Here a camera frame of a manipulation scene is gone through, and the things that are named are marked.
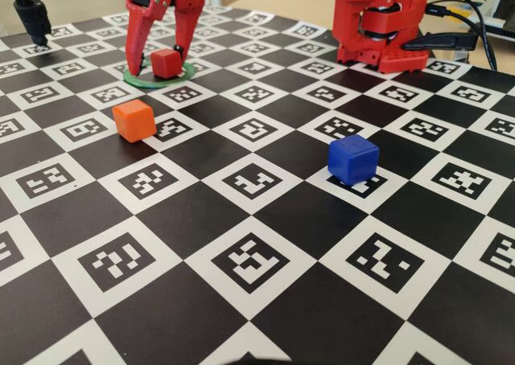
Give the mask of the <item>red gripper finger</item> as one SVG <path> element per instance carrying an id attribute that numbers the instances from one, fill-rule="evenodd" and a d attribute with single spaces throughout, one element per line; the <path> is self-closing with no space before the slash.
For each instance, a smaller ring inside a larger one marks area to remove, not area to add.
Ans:
<path id="1" fill-rule="evenodd" d="M 198 18 L 203 10 L 202 6 L 192 8 L 175 8 L 175 46 L 174 49 L 181 55 L 184 62 L 192 42 Z"/>
<path id="2" fill-rule="evenodd" d="M 155 21 L 161 21 L 171 0 L 126 0 L 129 25 L 126 36 L 126 61 L 132 76 L 142 69 L 145 47 L 150 29 Z"/>

